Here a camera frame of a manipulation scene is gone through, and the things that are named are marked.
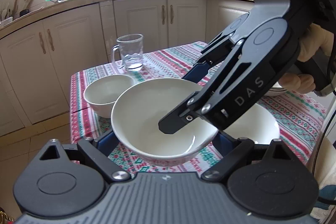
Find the right gloved hand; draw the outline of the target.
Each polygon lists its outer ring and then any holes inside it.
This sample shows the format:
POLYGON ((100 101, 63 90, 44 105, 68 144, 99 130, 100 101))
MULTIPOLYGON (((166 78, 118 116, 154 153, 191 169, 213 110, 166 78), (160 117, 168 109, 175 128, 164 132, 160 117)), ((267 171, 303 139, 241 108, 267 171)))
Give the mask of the right gloved hand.
MULTIPOLYGON (((300 53, 297 58, 298 61, 308 61, 319 49, 322 49, 323 53, 330 57, 333 41, 333 33, 312 23, 299 39, 300 53)), ((315 89, 316 80, 309 74, 285 73, 278 80, 278 83, 286 90, 306 94, 315 89)))

